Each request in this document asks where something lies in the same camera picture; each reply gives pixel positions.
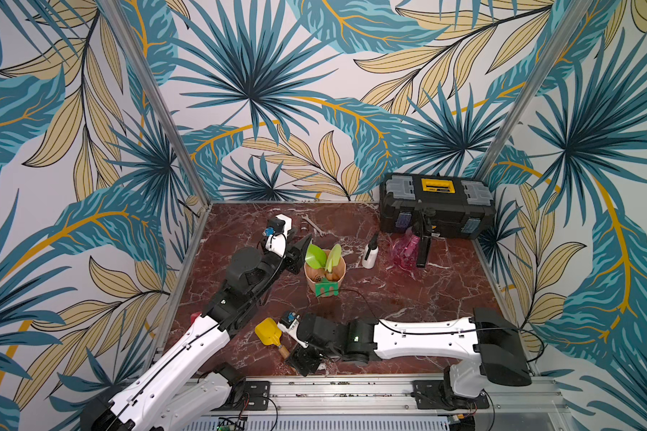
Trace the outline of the bright green toy trowel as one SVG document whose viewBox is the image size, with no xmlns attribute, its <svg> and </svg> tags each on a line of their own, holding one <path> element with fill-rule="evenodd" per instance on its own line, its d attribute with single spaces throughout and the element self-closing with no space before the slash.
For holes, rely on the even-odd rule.
<svg viewBox="0 0 647 431">
<path fill-rule="evenodd" d="M 309 244 L 305 256 L 305 262 L 311 269 L 324 269 L 327 264 L 328 256 L 325 251 L 315 244 Z"/>
</svg>

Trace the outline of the terracotta plastic flower pot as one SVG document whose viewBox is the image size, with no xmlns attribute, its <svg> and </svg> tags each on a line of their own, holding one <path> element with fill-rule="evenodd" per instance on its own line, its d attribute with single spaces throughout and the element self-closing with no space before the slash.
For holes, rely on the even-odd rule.
<svg viewBox="0 0 647 431">
<path fill-rule="evenodd" d="M 340 285 L 341 283 L 343 283 L 343 279 L 346 274 L 346 263 L 343 259 L 343 254 L 341 254 L 341 260 L 333 273 L 327 273 L 325 271 L 325 268 L 311 269 L 311 267 L 309 267 L 309 265 L 307 265 L 306 263 L 305 263 L 305 272 L 306 272 L 306 278 L 307 278 L 307 285 L 309 286 L 310 290 L 313 293 L 315 293 L 315 283 L 326 279 L 330 281 L 338 282 L 339 290 L 340 290 Z"/>
</svg>

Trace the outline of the light green toy spade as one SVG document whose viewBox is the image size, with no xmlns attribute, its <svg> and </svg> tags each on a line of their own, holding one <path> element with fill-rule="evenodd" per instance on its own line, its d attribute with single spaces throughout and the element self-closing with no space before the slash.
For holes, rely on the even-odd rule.
<svg viewBox="0 0 647 431">
<path fill-rule="evenodd" d="M 325 263 L 325 271 L 327 273 L 333 273 L 335 268 L 338 266 L 340 260 L 341 260 L 341 254 L 343 253 L 343 248 L 341 247 L 341 244 L 336 244 L 332 249 L 329 251 L 327 260 Z"/>
</svg>

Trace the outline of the green toy rake wooden handle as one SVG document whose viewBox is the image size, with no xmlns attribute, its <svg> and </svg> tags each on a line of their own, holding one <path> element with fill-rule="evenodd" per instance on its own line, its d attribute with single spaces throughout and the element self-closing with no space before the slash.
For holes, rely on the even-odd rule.
<svg viewBox="0 0 647 431">
<path fill-rule="evenodd" d="M 318 298 L 338 296 L 339 283 L 330 280 L 322 280 L 315 283 L 315 295 Z"/>
</svg>

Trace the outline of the yellow toy shovel wooden handle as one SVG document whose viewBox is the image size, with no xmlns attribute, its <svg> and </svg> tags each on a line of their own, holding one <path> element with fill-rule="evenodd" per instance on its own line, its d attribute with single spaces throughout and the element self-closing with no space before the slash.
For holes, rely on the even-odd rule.
<svg viewBox="0 0 647 431">
<path fill-rule="evenodd" d="M 255 326 L 254 333 L 262 345 L 275 347 L 284 359 L 289 358 L 289 350 L 280 341 L 282 330 L 278 327 L 276 321 L 271 318 L 263 320 Z"/>
</svg>

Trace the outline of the white spray bottle black nozzle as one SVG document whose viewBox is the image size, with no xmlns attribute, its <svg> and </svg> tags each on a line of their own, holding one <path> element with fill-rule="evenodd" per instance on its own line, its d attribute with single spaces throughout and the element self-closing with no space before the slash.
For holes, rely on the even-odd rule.
<svg viewBox="0 0 647 431">
<path fill-rule="evenodd" d="M 367 244 L 367 247 L 365 249 L 363 259 L 362 259 L 362 267 L 364 269 L 373 269 L 376 264 L 377 255 L 379 252 L 378 236 L 379 236 L 379 232 L 374 233 Z"/>
</svg>

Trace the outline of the pink spray bottle black nozzle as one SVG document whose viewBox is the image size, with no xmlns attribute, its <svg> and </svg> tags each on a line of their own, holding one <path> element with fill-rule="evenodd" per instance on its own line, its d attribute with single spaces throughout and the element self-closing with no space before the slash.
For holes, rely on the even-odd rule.
<svg viewBox="0 0 647 431">
<path fill-rule="evenodd" d="M 435 209 L 424 208 L 415 215 L 413 224 L 406 229 L 404 236 L 392 249 L 393 264 L 406 271 L 426 267 L 435 229 L 435 224 L 432 222 L 433 217 L 436 216 Z"/>
</svg>

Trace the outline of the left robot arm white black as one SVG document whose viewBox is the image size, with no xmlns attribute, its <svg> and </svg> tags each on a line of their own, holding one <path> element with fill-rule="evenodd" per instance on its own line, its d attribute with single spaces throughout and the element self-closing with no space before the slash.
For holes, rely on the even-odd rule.
<svg viewBox="0 0 647 431">
<path fill-rule="evenodd" d="M 203 413 L 238 399 L 244 379 L 224 364 L 197 387 L 185 385 L 255 316 L 262 298 L 280 275 L 304 267 L 312 237 L 294 241 L 284 233 L 262 239 L 262 248 L 238 250 L 206 309 L 172 348 L 118 393 L 105 391 L 80 415 L 84 430 L 181 430 Z"/>
</svg>

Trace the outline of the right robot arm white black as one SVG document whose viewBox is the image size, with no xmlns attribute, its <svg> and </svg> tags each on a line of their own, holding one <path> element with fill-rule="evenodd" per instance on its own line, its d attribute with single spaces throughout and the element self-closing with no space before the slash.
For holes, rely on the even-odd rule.
<svg viewBox="0 0 647 431">
<path fill-rule="evenodd" d="M 454 359 L 440 383 L 428 389 L 413 387 L 417 402 L 430 409 L 483 409 L 488 384 L 526 387 L 532 383 L 519 328 L 489 308 L 438 323 L 384 319 L 335 323 L 312 312 L 286 312 L 277 327 L 296 342 L 286 362 L 302 376 L 312 375 L 325 360 L 364 366 L 399 357 Z"/>
</svg>

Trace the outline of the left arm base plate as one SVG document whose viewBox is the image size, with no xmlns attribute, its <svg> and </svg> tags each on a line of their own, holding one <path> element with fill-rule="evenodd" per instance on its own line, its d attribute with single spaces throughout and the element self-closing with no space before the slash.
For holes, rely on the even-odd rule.
<svg viewBox="0 0 647 431">
<path fill-rule="evenodd" d="M 267 411 L 270 396 L 269 381 L 246 381 L 232 389 L 226 402 L 215 411 Z"/>
</svg>

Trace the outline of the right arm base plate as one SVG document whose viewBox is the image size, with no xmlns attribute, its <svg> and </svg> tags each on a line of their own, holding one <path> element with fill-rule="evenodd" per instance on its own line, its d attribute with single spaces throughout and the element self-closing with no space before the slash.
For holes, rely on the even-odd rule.
<svg viewBox="0 0 647 431">
<path fill-rule="evenodd" d="M 479 411 L 491 407 L 485 394 L 476 398 L 454 395 L 450 385 L 443 380 L 415 380 L 412 382 L 411 396 L 417 409 L 440 409 L 441 411 Z"/>
</svg>

